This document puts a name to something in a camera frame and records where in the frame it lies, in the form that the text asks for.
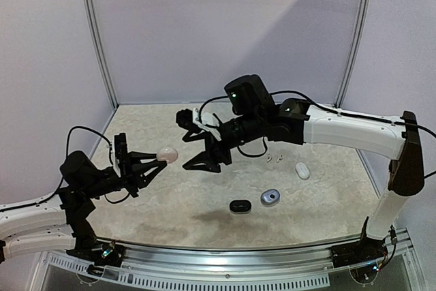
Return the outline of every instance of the black cable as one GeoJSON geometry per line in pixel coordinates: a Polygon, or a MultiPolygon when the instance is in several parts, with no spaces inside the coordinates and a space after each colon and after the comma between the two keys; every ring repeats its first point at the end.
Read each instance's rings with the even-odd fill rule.
{"type": "MultiPolygon", "coordinates": [[[[91,132],[91,133],[97,134],[100,138],[102,138],[103,140],[105,140],[105,141],[109,144],[109,149],[110,149],[110,141],[109,141],[109,139],[108,139],[107,137],[105,137],[103,134],[101,134],[101,133],[95,131],[94,129],[91,129],[90,127],[77,125],[77,126],[73,126],[73,127],[69,130],[69,132],[68,132],[68,135],[67,135],[67,144],[66,144],[66,147],[65,147],[65,158],[68,157],[68,153],[69,153],[69,140],[70,140],[70,138],[71,138],[71,133],[72,133],[75,129],[84,129],[84,130],[89,131],[89,132],[91,132]]],[[[35,206],[35,205],[37,205],[37,204],[41,204],[41,203],[43,203],[43,202],[48,202],[48,201],[51,200],[54,196],[56,196],[57,192],[59,191],[59,189],[60,189],[61,186],[62,186],[62,182],[63,182],[63,178],[62,178],[61,181],[59,182],[59,184],[58,184],[57,188],[55,189],[55,191],[54,191],[51,195],[49,195],[49,197],[47,197],[47,198],[45,198],[45,199],[41,199],[41,201],[38,201],[38,202],[31,202],[31,203],[29,203],[29,204],[21,204],[20,206],[14,206],[14,207],[6,208],[6,209],[1,209],[1,210],[0,210],[0,213],[3,213],[3,212],[5,212],[5,211],[12,211],[12,210],[14,210],[14,209],[27,208],[27,207],[30,207],[30,206],[35,206]]]]}
{"type": "Polygon", "coordinates": [[[108,197],[106,196],[106,195],[104,195],[104,198],[110,203],[110,204],[120,204],[120,203],[122,203],[123,201],[125,201],[125,200],[127,200],[127,198],[130,196],[130,194],[127,194],[126,195],[126,197],[124,197],[124,198],[122,198],[122,199],[120,199],[120,200],[117,200],[117,201],[111,201],[111,200],[109,200],[108,199],[108,197]]]}
{"type": "MultiPolygon", "coordinates": [[[[207,105],[210,102],[214,102],[215,100],[227,99],[227,98],[228,98],[227,95],[222,95],[220,97],[210,98],[209,100],[206,100],[201,105],[201,107],[200,107],[200,109],[198,111],[198,121],[202,124],[202,111],[203,111],[203,108],[205,107],[205,105],[207,105]]],[[[209,124],[204,124],[204,126],[207,126],[207,127],[213,128],[213,129],[217,129],[218,128],[217,126],[209,125],[209,124]]]]}
{"type": "Polygon", "coordinates": [[[238,146],[238,151],[239,151],[239,153],[240,153],[242,156],[245,156],[245,157],[248,157],[248,158],[259,158],[259,157],[265,155],[266,152],[268,151],[268,146],[266,145],[265,137],[262,138],[262,143],[264,144],[264,152],[263,152],[263,153],[260,153],[260,154],[257,154],[257,155],[250,155],[249,153],[245,153],[245,152],[243,152],[243,151],[240,149],[239,146],[238,146]]]}
{"type": "Polygon", "coordinates": [[[395,251],[396,251],[396,244],[394,244],[394,249],[392,250],[392,255],[390,255],[389,259],[387,262],[385,262],[384,264],[382,264],[382,266],[379,268],[379,271],[381,271],[383,268],[385,268],[390,261],[393,259],[393,257],[395,256],[395,251]]]}

